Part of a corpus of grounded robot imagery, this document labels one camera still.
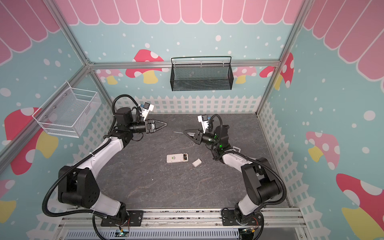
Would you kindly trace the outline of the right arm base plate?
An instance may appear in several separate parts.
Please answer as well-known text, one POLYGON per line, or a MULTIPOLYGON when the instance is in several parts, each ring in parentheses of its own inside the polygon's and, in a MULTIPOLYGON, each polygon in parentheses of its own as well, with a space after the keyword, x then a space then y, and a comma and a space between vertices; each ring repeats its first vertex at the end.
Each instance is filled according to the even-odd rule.
POLYGON ((224 208, 221 210, 223 226, 262 226, 264 217, 260 212, 243 215, 240 210, 224 208))

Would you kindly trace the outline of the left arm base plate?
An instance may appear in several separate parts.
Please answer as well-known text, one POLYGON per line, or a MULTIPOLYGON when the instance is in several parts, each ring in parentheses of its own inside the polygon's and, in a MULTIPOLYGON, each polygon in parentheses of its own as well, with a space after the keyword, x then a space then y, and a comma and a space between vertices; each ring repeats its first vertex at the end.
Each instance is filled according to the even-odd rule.
POLYGON ((128 210, 118 213, 117 216, 108 216, 102 219, 102 227, 140 227, 144 211, 128 210))

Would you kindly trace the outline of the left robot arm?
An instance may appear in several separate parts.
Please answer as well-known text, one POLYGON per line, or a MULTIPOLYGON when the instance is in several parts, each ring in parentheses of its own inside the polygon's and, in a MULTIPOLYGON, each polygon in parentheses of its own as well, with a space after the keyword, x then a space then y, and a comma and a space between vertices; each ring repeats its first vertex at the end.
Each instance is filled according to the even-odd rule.
POLYGON ((133 140, 134 134, 152 134, 166 127, 167 123, 148 119, 147 116, 153 111, 154 105, 150 103, 139 105, 130 95, 116 97, 113 104, 115 105, 121 98, 130 99, 135 106, 132 109, 129 107, 112 109, 113 122, 102 144, 76 164, 60 169, 58 179, 50 187, 42 202, 42 211, 46 216, 63 217, 89 213, 115 225, 124 225, 130 219, 126 204, 101 193, 97 177, 112 157, 133 140), (60 203, 79 209, 62 213, 51 212, 48 202, 55 190, 58 191, 60 203))

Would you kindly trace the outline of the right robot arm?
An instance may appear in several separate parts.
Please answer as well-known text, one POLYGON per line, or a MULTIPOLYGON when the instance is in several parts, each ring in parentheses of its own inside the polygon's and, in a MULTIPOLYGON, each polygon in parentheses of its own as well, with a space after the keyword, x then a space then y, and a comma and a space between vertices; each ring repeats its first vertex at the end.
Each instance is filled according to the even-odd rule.
POLYGON ((198 116, 200 129, 184 130, 183 134, 195 144, 205 144, 213 160, 242 173, 246 196, 234 208, 235 220, 240 225, 251 221, 266 206, 279 205, 287 198, 283 179, 272 169, 265 158, 253 159, 235 150, 229 142, 229 125, 223 124, 218 114, 198 116))

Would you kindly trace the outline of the white battery cover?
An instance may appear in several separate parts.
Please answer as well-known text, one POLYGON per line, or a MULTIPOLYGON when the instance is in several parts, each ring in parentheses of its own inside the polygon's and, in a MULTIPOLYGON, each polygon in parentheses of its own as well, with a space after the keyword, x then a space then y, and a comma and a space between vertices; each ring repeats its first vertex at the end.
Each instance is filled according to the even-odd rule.
POLYGON ((201 161, 200 159, 197 159, 197 160, 194 161, 192 164, 193 164, 193 166, 196 168, 196 167, 198 167, 199 165, 202 164, 202 161, 201 161))

